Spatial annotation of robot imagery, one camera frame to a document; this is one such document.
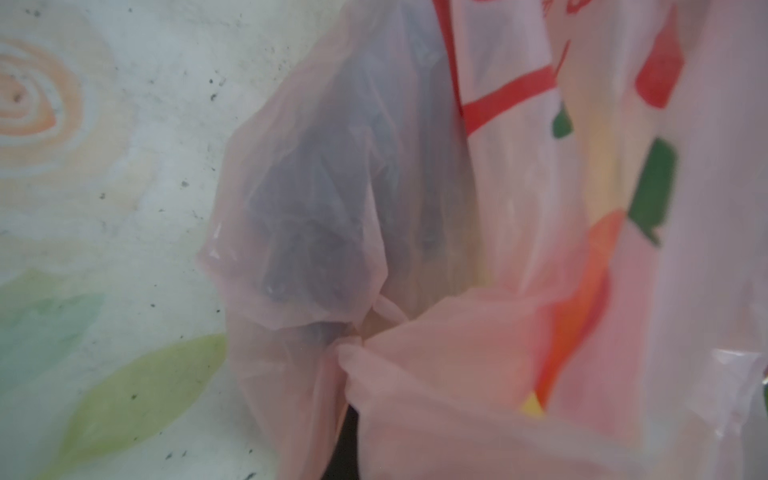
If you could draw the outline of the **pink plastic bag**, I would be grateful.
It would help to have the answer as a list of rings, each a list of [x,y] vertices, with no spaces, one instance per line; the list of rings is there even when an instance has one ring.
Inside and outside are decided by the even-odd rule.
[[[767,5],[351,1],[199,259],[280,479],[765,477]]]

